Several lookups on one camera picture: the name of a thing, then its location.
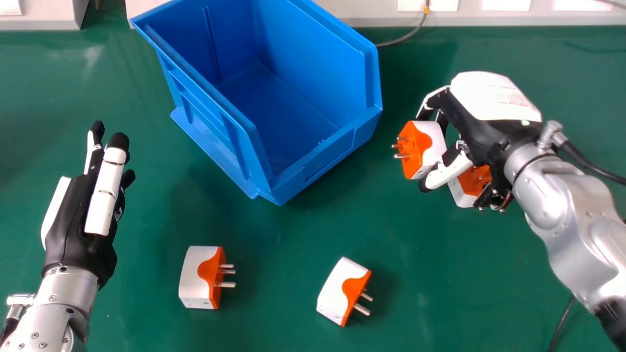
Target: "bolt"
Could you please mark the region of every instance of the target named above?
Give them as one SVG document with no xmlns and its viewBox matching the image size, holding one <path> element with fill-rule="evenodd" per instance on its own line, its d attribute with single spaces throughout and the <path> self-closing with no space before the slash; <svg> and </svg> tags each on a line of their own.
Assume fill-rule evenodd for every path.
<svg viewBox="0 0 626 352">
<path fill-rule="evenodd" d="M 537 147 L 541 150 L 548 150 L 552 146 L 552 135 L 563 130 L 563 125 L 556 121 L 548 121 L 541 131 L 537 140 Z"/>
</svg>

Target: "robotic arm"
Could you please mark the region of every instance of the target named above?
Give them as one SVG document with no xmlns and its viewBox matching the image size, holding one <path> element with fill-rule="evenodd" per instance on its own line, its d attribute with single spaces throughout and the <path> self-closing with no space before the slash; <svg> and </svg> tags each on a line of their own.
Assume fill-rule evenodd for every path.
<svg viewBox="0 0 626 352">
<path fill-rule="evenodd" d="M 113 240 L 125 208 L 125 190 L 135 180 L 129 140 L 111 136 L 96 121 L 87 136 L 83 175 L 61 177 L 41 227 L 46 251 L 37 294 L 7 298 L 9 313 L 0 351 L 86 351 L 96 294 L 113 275 Z"/>
<path fill-rule="evenodd" d="M 449 124 L 459 138 L 447 148 Z M 393 147 L 405 177 L 418 179 L 423 192 L 448 184 L 458 206 L 480 211 L 504 212 L 517 199 L 555 275 L 626 351 L 626 225 L 608 187 L 557 155 L 593 168 L 562 126 L 543 126 L 539 110 L 509 78 L 460 73 L 424 99 Z"/>
</svg>

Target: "green tabletop surface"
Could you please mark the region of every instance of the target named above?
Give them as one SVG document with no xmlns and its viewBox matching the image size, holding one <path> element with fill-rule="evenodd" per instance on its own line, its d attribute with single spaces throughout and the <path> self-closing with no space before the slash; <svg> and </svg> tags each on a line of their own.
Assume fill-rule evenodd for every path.
<svg viewBox="0 0 626 352">
<path fill-rule="evenodd" d="M 94 120 L 131 140 L 137 180 L 99 293 L 90 351 L 543 351 L 570 297 L 517 204 L 505 215 L 422 194 L 390 144 L 424 95 L 461 71 L 511 79 L 597 164 L 626 174 L 626 28 L 426 28 L 379 50 L 384 113 L 373 138 L 287 205 L 250 200 L 170 119 L 153 49 L 120 1 L 83 30 L 0 34 L 0 298 L 35 292 L 41 221 L 77 176 Z M 372 41 L 408 29 L 360 30 Z M 610 184 L 626 214 L 626 189 Z M 185 309 L 189 246 L 223 246 L 237 288 Z M 316 312 L 340 257 L 372 270 L 340 328 Z M 613 351 L 578 303 L 558 351 Z"/>
</svg>

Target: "metal prong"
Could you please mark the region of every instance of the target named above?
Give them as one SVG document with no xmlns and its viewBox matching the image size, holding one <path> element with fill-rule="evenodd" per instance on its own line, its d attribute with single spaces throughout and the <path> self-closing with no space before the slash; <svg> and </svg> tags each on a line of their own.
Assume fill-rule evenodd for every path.
<svg viewBox="0 0 626 352">
<path fill-rule="evenodd" d="M 234 282 L 220 282 L 219 284 L 217 284 L 218 287 L 222 287 L 225 289 L 233 289 L 236 285 L 237 284 Z"/>
<path fill-rule="evenodd" d="M 365 308 L 364 306 L 361 306 L 358 303 L 354 305 L 354 309 L 358 310 L 361 314 L 365 316 L 369 316 L 371 314 L 368 308 Z"/>
<path fill-rule="evenodd" d="M 367 294 L 367 293 L 365 293 L 365 292 L 361 292 L 361 297 L 363 297 L 364 299 L 366 299 L 366 300 L 368 300 L 368 301 L 370 301 L 370 302 L 372 302 L 372 301 L 374 300 L 374 299 L 372 298 L 372 296 L 368 295 L 368 294 Z"/>
</svg>

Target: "blue storage container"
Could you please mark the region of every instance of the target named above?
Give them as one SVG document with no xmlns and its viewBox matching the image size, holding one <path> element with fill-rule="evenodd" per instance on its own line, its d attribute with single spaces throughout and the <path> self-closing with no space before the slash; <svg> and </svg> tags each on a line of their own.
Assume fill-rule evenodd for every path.
<svg viewBox="0 0 626 352">
<path fill-rule="evenodd" d="M 131 21 L 174 121 L 250 198 L 286 203 L 372 136 L 376 48 L 310 0 L 174 0 Z"/>
</svg>

